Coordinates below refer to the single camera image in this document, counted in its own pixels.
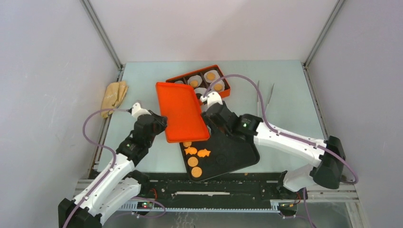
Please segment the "black baking tray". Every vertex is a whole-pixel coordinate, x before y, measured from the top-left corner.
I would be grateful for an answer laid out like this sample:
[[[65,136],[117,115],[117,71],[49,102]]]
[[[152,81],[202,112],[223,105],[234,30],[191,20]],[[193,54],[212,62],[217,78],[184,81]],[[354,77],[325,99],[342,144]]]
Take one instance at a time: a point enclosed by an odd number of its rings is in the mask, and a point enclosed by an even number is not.
[[[185,164],[186,172],[190,181],[201,182],[206,181],[223,174],[237,171],[252,165],[260,160],[259,152],[252,142],[239,142],[227,137],[221,131],[211,130],[211,135],[206,141],[192,142],[192,147],[198,151],[207,149],[211,151],[209,157],[200,158],[195,155],[186,155],[184,146],[179,143]],[[199,161],[197,167],[202,169],[202,176],[194,178],[191,176],[193,167],[188,166],[187,160],[190,157],[196,157]]]

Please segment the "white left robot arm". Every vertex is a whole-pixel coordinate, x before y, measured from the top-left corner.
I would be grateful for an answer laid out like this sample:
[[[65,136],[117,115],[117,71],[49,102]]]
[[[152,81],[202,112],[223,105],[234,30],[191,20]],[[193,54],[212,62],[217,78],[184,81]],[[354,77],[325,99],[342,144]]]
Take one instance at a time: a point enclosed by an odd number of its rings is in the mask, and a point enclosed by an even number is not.
[[[136,179],[143,176],[136,166],[149,152],[155,137],[165,131],[167,117],[138,104],[128,112],[135,118],[133,129],[116,150],[105,147],[112,153],[108,166],[73,199],[59,203],[59,227],[101,228],[129,199],[148,196],[150,184]]]

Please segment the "silver metal tongs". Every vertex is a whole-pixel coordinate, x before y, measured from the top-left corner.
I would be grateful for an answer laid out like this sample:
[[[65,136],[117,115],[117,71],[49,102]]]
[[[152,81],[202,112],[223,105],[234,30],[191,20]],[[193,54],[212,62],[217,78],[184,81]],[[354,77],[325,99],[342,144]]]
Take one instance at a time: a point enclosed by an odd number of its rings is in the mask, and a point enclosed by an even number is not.
[[[266,102],[263,103],[264,106],[265,106],[265,108],[263,109],[264,110],[263,112],[262,112],[262,109],[261,109],[261,102],[260,102],[260,98],[259,98],[260,80],[257,81],[257,88],[258,88],[258,90],[257,90],[257,116],[262,118],[262,117],[266,116],[266,112],[267,112],[267,109],[269,107],[269,103],[271,101],[272,94],[273,94],[273,91],[274,91],[274,88],[275,88],[275,83],[273,83],[273,85],[270,88],[270,92],[269,92],[269,95],[268,95],[268,97],[266,99]]]

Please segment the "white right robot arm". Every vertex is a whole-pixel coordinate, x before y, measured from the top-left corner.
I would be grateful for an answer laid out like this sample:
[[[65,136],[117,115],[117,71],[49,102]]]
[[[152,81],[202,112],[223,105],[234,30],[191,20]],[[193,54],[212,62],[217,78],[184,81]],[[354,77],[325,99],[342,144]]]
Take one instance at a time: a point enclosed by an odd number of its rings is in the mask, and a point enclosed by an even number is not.
[[[201,114],[209,127],[223,129],[233,141],[275,148],[307,161],[307,165],[293,171],[284,171],[276,186],[284,199],[312,185],[336,190],[342,181],[345,152],[341,140],[329,136],[326,140],[309,139],[285,130],[279,133],[269,129],[261,117],[251,114],[236,115],[225,103],[213,104]]]

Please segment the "orange cookie box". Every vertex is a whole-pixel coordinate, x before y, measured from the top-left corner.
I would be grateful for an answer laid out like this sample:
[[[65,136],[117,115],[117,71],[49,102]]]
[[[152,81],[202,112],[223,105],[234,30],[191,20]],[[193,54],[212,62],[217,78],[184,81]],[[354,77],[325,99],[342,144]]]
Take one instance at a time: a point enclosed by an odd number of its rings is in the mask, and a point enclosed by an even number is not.
[[[220,75],[220,78],[222,78],[224,76],[223,72],[221,71],[221,69],[220,69],[220,67],[218,65],[212,65],[212,66],[208,66],[208,67],[205,67],[205,68],[202,68],[202,69],[191,71],[191,72],[186,73],[186,74],[182,74],[182,75],[179,75],[179,76],[169,78],[169,79],[166,80],[166,82],[167,83],[174,83],[175,81],[183,81],[184,84],[187,85],[187,79],[189,77],[194,76],[194,75],[199,75],[202,78],[202,83],[201,83],[201,85],[199,87],[204,87],[204,88],[207,89],[210,86],[211,83],[207,83],[205,81],[203,75],[207,71],[210,71],[210,70],[217,70],[219,75]],[[231,87],[230,87],[230,85],[229,85],[229,83],[228,83],[228,81],[226,79],[222,79],[222,81],[225,83],[225,90],[222,91],[222,92],[219,92],[219,95],[221,96],[221,98],[226,98],[226,97],[230,96]]]

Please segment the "orange box lid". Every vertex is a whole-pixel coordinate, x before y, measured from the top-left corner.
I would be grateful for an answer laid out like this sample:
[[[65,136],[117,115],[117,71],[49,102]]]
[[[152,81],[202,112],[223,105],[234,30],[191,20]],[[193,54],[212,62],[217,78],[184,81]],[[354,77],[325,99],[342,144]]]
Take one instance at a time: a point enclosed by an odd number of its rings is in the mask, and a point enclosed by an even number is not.
[[[210,133],[201,116],[199,100],[191,86],[157,82],[155,89],[160,113],[167,117],[167,142],[199,142],[209,139]]]

